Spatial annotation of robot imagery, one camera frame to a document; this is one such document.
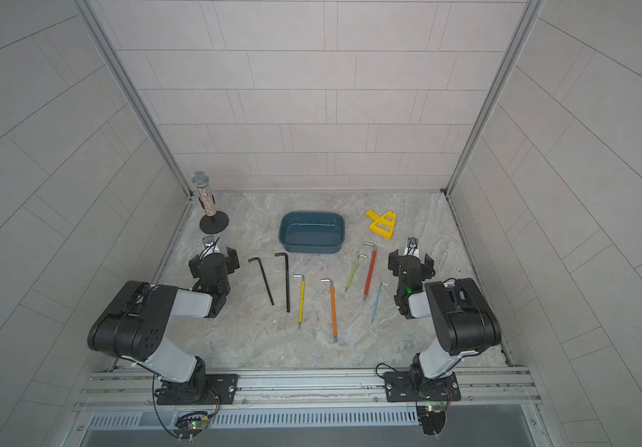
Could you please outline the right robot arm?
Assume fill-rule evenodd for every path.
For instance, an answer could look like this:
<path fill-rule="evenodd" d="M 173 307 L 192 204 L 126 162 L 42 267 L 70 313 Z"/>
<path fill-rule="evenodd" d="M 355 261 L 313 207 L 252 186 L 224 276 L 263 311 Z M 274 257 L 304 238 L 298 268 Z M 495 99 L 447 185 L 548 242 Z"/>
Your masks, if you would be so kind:
<path fill-rule="evenodd" d="M 398 278 L 394 296 L 399 313 L 408 320 L 430 318 L 436 338 L 415 355 L 410 365 L 414 391 L 451 376 L 463 359 L 501 343 L 499 320 L 471 278 L 433 281 L 435 261 L 411 250 L 392 251 L 388 268 Z"/>

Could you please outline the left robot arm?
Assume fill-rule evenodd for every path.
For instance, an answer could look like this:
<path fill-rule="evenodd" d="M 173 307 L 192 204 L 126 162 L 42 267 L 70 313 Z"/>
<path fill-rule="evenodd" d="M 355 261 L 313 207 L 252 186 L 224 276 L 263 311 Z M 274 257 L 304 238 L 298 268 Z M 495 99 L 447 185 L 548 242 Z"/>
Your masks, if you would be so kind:
<path fill-rule="evenodd" d="M 196 284 L 190 289 L 130 280 L 93 323 L 88 347 L 128 359 L 169 384 L 203 387 L 203 359 L 189 354 L 166 337 L 174 318 L 216 318 L 231 292 L 229 275 L 239 268 L 236 250 L 215 247 L 190 260 Z"/>

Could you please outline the blue handled hex key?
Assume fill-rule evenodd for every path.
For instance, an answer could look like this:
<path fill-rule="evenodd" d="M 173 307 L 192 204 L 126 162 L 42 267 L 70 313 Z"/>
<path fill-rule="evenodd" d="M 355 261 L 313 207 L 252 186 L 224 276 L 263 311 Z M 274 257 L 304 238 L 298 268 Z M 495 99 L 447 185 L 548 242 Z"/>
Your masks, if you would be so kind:
<path fill-rule="evenodd" d="M 375 322 L 375 320 L 377 318 L 378 307 L 379 307 L 379 303 L 380 303 L 380 300 L 381 300 L 382 292 L 388 286 L 389 286 L 389 284 L 387 282 L 384 282 L 384 281 L 381 281 L 380 284 L 379 284 L 379 287 L 378 287 L 377 292 L 376 292 L 375 300 L 374 300 L 373 309 L 372 309 L 371 324 L 373 324 L 373 322 Z"/>

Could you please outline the yellow handled hex key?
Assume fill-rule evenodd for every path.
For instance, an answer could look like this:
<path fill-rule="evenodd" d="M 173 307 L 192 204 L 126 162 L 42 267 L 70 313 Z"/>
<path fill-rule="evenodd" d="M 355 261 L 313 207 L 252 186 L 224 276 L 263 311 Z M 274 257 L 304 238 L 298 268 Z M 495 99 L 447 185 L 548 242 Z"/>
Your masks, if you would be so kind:
<path fill-rule="evenodd" d="M 303 323 L 303 309 L 304 309 L 304 301 L 305 301 L 305 275 L 304 274 L 294 274 L 293 277 L 295 279 L 299 279 L 301 281 L 301 288 L 300 288 L 300 307 L 299 307 L 299 315 L 298 315 L 298 329 L 302 329 L 302 323 Z"/>

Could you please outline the green handled hex key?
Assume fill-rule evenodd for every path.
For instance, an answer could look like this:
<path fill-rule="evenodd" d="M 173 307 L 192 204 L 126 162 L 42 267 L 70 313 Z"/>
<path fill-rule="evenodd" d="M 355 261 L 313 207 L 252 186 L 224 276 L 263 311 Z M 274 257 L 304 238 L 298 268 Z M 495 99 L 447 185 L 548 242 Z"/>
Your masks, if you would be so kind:
<path fill-rule="evenodd" d="M 346 285 L 345 285 L 345 289 L 344 289 L 345 292 L 348 292 L 349 288 L 351 287 L 351 284 L 352 284 L 352 282 L 354 280 L 354 277 L 356 275 L 356 270 L 358 269 L 358 266 L 360 264 L 360 260 L 362 258 L 367 258 L 367 255 L 365 255 L 364 253 L 358 253 L 356 255 L 356 259 L 354 261 L 354 264 L 352 265 L 351 272 L 350 272 L 349 277 L 348 277 L 348 279 L 346 281 Z"/>

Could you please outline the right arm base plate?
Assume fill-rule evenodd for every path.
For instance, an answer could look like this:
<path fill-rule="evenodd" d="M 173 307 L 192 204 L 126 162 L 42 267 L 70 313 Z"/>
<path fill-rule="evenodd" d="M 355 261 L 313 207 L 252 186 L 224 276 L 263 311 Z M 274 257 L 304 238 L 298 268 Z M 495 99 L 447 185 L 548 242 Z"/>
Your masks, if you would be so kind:
<path fill-rule="evenodd" d="M 388 402 L 460 402 L 456 374 L 444 378 L 414 378 L 410 372 L 387 371 L 381 374 Z"/>

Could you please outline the red handled hex key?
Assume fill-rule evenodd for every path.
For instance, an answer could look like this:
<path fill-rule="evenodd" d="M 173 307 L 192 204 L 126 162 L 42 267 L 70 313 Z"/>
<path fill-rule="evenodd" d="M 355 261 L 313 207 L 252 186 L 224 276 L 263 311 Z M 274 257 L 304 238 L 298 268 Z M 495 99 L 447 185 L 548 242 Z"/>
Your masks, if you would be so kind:
<path fill-rule="evenodd" d="M 369 297 L 369 289 L 371 288 L 371 280 L 373 276 L 373 271 L 374 271 L 378 251 L 377 251 L 376 244 L 374 244 L 373 242 L 364 241 L 364 246 L 368 246 L 371 248 L 371 260 L 369 261 L 369 269 L 366 277 L 364 294 L 363 294 L 363 300 L 367 301 Z"/>

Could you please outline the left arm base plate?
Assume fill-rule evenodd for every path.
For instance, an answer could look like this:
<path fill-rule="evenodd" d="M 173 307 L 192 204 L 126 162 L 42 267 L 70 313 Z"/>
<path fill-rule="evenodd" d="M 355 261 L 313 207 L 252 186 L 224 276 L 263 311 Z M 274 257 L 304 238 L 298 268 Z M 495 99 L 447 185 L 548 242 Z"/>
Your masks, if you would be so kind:
<path fill-rule="evenodd" d="M 157 389 L 158 405 L 214 405 L 232 404 L 240 376 L 238 374 L 207 374 L 204 381 L 196 376 L 185 384 L 163 381 Z"/>

